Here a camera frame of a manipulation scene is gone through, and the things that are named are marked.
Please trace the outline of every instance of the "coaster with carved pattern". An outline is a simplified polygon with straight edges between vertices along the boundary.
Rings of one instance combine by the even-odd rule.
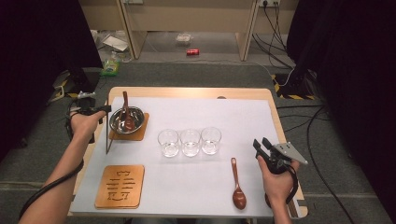
[[[103,171],[96,208],[137,208],[143,186],[143,165],[110,165]]]

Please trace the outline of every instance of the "white tabletop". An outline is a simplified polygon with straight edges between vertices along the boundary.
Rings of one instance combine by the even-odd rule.
[[[130,97],[129,105],[149,113],[142,141],[115,140],[106,154],[106,128],[102,129],[70,212],[73,215],[117,217],[271,217],[264,201],[262,174],[255,159],[253,139],[265,136],[278,143],[271,110],[265,100],[179,99]],[[123,99],[116,97],[113,111]],[[221,130],[219,152],[189,158],[180,151],[165,158],[157,141],[163,129]],[[233,205],[231,158],[237,160],[239,181],[247,206]],[[136,209],[96,209],[94,202],[104,168],[108,165],[143,164],[145,176]]]

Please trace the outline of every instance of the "black wire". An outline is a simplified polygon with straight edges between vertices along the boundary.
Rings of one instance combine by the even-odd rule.
[[[254,41],[256,42],[256,44],[259,46],[259,48],[264,51],[265,53],[267,53],[268,55],[270,55],[271,57],[273,57],[275,60],[277,60],[279,63],[282,63],[283,65],[285,65],[286,67],[278,67],[272,64],[272,66],[277,67],[277,68],[282,68],[282,69],[292,69],[292,67],[284,62],[282,62],[280,59],[278,59],[273,53],[271,53],[270,51],[268,51],[266,48],[264,48],[259,41],[256,39],[256,37],[254,35],[252,35]]]
[[[275,37],[275,35],[273,35],[273,37],[271,38],[270,47],[268,48],[268,52],[270,52],[270,53],[271,53],[271,48],[272,48],[273,43],[274,43],[274,37]],[[272,63],[272,61],[271,61],[270,54],[268,54],[268,61],[270,62],[270,64],[271,64],[272,66],[276,67],[276,66]]]
[[[307,115],[284,115],[284,116],[279,116],[280,119],[290,118],[290,117],[311,118],[311,119],[320,119],[320,120],[331,120],[331,119],[314,118],[313,116],[307,116]]]
[[[46,185],[45,187],[40,189],[38,192],[36,192],[32,197],[30,197],[20,212],[20,219],[23,216],[23,214],[26,212],[26,210],[29,208],[29,206],[35,202],[35,200],[37,200],[39,197],[41,197],[43,194],[45,194],[50,189],[55,188],[56,186],[60,185],[64,181],[66,181],[66,180],[70,179],[71,177],[73,177],[74,175],[78,174],[78,172],[82,169],[83,166],[84,166],[84,160],[81,161],[79,166],[74,171],[70,172],[67,175],[62,176],[61,178],[53,181],[52,183],[49,183],[48,185]]]
[[[279,12],[280,12],[280,8],[279,8],[279,3],[278,2],[274,2],[275,4],[275,14],[276,14],[276,27],[277,27],[277,32],[279,34],[280,37],[280,44],[282,44],[283,49],[285,49],[285,51],[288,50],[287,46],[283,43],[283,39],[282,39],[282,34],[280,33],[280,25],[279,25]]]
[[[286,203],[289,203],[293,199],[293,197],[296,194],[297,189],[299,187],[298,186],[298,178],[297,178],[296,171],[294,170],[294,168],[291,165],[284,165],[284,166],[286,167],[286,170],[290,173],[291,178],[293,179],[293,189],[291,190],[288,198],[286,199]]]
[[[282,36],[280,36],[280,35],[277,33],[276,28],[275,28],[274,25],[272,24],[271,19],[270,19],[270,17],[269,17],[268,14],[267,14],[266,7],[264,7],[264,14],[265,14],[265,16],[267,17],[267,20],[270,22],[270,25],[271,25],[271,28],[272,28],[273,31],[274,31],[274,36],[275,36],[276,40],[285,48],[285,45],[283,44],[283,41],[282,41]]]
[[[276,109],[287,109],[287,108],[296,108],[296,107],[318,107],[323,105],[284,105],[278,106]]]
[[[323,175],[321,174],[317,163],[314,160],[314,156],[312,155],[312,148],[311,148],[311,143],[310,143],[310,139],[309,139],[309,131],[310,131],[310,127],[312,122],[314,121],[315,117],[318,115],[318,113],[320,112],[320,110],[322,110],[324,108],[324,106],[322,106],[313,116],[313,118],[310,120],[308,127],[306,128],[306,142],[308,144],[308,151],[309,151],[309,155],[311,156],[311,160],[312,163],[315,166],[315,169],[318,172],[318,175],[320,176],[320,179],[323,181],[323,183],[326,185],[327,189],[329,190],[329,192],[332,194],[332,196],[334,197],[334,199],[338,202],[338,204],[341,206],[341,208],[343,209],[343,211],[345,212],[345,214],[347,215],[347,217],[349,218],[350,223],[354,223],[352,217],[350,216],[350,214],[348,213],[348,211],[346,210],[346,208],[344,207],[344,205],[341,203],[340,199],[337,197],[337,195],[334,193],[334,191],[330,188],[329,184],[327,183],[327,181],[324,179]]]
[[[307,121],[305,121],[305,122],[302,123],[302,124],[299,124],[299,125],[297,125],[297,126],[294,126],[294,127],[292,127],[292,128],[289,128],[289,129],[287,129],[287,130],[284,130],[283,132],[286,133],[286,132],[289,132],[289,131],[291,131],[291,130],[293,130],[293,129],[299,128],[299,127],[305,125],[307,122],[309,122],[309,120],[311,120],[311,119],[308,119]]]
[[[262,39],[259,37],[259,35],[256,34],[256,37],[257,37],[263,44],[268,45],[268,46],[271,46],[270,44],[268,44],[267,42],[265,42],[264,40],[262,40]],[[272,46],[272,47],[273,47],[274,49],[279,49],[279,50],[285,51],[284,49],[278,48],[277,46]]]

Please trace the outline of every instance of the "hand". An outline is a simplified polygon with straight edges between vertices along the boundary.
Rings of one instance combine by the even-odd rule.
[[[270,200],[270,203],[286,203],[291,189],[293,188],[293,179],[289,172],[284,172],[280,175],[272,174],[267,167],[265,160],[259,156],[257,160],[262,170],[262,180],[264,184],[265,193]],[[300,163],[291,160],[291,166],[297,172]]]
[[[71,126],[74,132],[74,136],[90,140],[92,134],[97,128],[99,119],[104,117],[106,112],[98,111],[90,116],[75,114],[76,113],[71,114],[71,116],[73,116],[71,119]]]

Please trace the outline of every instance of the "black curtain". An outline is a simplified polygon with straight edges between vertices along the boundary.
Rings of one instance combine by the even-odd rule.
[[[102,67],[78,0],[0,1],[0,160],[33,127],[64,70]]]
[[[396,222],[396,2],[344,1],[329,24],[329,1],[300,0],[288,41],[290,57],[318,73],[318,83],[348,150]],[[315,30],[326,30],[316,38]],[[316,50],[304,55],[306,48]]]

